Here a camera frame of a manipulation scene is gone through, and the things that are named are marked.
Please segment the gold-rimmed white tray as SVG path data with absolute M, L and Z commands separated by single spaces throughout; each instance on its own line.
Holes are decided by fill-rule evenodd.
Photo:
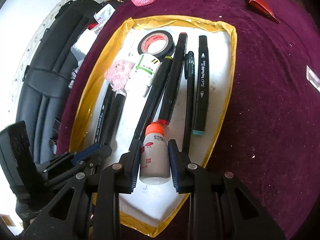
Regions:
M 189 144 L 187 161 L 206 166 L 227 111 L 237 33 L 226 22 L 181 15 L 125 20 L 106 40 L 80 98 L 68 143 L 95 143 L 107 84 L 117 96 L 98 149 L 105 166 L 134 158 L 129 191 L 119 196 L 120 221 L 149 237 L 175 217 L 186 193 L 175 189 L 168 150 Z

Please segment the white green-label medicine bottle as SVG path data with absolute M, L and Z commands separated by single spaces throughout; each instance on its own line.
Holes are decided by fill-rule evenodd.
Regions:
M 129 75 L 125 91 L 146 97 L 160 66 L 161 62 L 155 56 L 148 53 L 141 54 Z

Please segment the pink fluffy keychain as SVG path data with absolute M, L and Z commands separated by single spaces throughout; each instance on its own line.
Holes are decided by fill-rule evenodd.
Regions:
M 115 60 L 104 74 L 115 92 L 124 90 L 135 64 L 129 60 Z

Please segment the black marker teal cap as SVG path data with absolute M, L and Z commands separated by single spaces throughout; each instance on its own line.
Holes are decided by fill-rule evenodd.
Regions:
M 209 104 L 209 52 L 207 36 L 199 36 L 197 91 L 193 134 L 203 136 Z

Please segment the white bottle orange cap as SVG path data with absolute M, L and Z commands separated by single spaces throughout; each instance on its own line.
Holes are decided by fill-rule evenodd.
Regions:
M 170 180 L 170 163 L 167 142 L 162 126 L 149 124 L 140 154 L 140 181 L 148 185 L 162 185 Z

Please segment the black marker green cap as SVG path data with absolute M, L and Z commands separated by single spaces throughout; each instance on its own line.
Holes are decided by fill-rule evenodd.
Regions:
M 157 108 L 167 83 L 171 65 L 172 57 L 166 56 L 155 76 L 132 140 L 138 139 L 143 142 L 145 130 L 147 126 L 152 123 L 157 112 Z

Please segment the red foil snack packet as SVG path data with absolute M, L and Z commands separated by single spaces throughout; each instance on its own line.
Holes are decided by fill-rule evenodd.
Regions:
M 276 24 L 280 23 L 280 21 L 276 19 L 272 9 L 265 0 L 248 0 L 248 5 L 260 15 L 268 18 L 272 22 Z

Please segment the black electrical tape roll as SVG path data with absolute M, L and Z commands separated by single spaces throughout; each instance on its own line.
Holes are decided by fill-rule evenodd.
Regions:
M 157 30 L 148 33 L 138 44 L 138 53 L 151 54 L 160 61 L 166 56 L 171 56 L 175 51 L 175 44 L 172 35 L 164 30 Z

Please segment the white cosmetic tube upper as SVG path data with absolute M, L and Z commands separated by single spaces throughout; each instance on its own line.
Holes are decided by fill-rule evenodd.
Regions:
M 320 93 L 320 79 L 309 66 L 306 66 L 306 79 Z

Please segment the thin black pen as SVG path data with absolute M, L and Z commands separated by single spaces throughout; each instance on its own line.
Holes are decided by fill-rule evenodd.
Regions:
M 97 125 L 95 138 L 94 138 L 95 143 L 97 143 L 101 138 L 101 134 L 104 129 L 104 126 L 106 125 L 106 120 L 110 112 L 111 106 L 113 104 L 114 97 L 115 97 L 115 92 L 113 91 L 112 86 L 109 84 L 107 87 L 107 91 L 106 91 L 103 104 L 100 110 L 100 114 L 99 114 L 98 125 Z

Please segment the black marker white caps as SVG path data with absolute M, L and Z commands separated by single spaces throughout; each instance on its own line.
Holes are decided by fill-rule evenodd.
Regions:
M 116 93 L 101 133 L 100 146 L 110 145 L 113 134 L 116 130 L 116 125 L 121 117 L 125 100 L 126 93 L 124 91 L 119 91 Z

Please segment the purple velvet bedspread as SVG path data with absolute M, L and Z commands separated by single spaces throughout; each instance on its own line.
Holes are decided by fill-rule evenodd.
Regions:
M 208 161 L 232 171 L 278 223 L 287 239 L 319 239 L 319 0 L 265 0 L 278 23 L 245 0 L 156 0 L 120 4 L 95 41 L 61 119 L 57 152 L 69 150 L 82 91 L 102 49 L 128 18 L 187 15 L 224 21 L 238 42 L 233 90 Z

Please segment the silver bubble wrap bag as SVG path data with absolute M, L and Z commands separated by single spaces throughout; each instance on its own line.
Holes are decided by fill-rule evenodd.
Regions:
M 94 14 L 96 24 L 91 28 L 87 28 L 77 39 L 75 44 L 71 47 L 71 52 L 76 58 L 78 65 L 81 65 L 90 51 L 97 36 L 102 31 L 104 25 L 111 18 L 115 9 L 112 5 L 105 5 L 100 11 Z

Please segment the black backpack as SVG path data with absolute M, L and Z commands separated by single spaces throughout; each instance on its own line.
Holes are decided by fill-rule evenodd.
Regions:
M 72 70 L 78 62 L 71 47 L 105 6 L 93 0 L 63 5 L 26 67 L 18 101 L 16 122 L 24 121 L 29 150 L 37 165 L 55 157 L 49 142 L 55 137 L 54 122 L 61 120 L 70 93 Z

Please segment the black marker red caps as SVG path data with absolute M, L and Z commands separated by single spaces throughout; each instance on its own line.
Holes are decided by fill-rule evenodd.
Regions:
M 168 125 L 170 123 L 175 107 L 184 64 L 187 39 L 187 33 L 179 34 L 173 61 L 171 64 L 171 70 L 167 80 L 167 86 L 163 95 L 161 110 L 158 116 L 158 122 L 163 125 Z

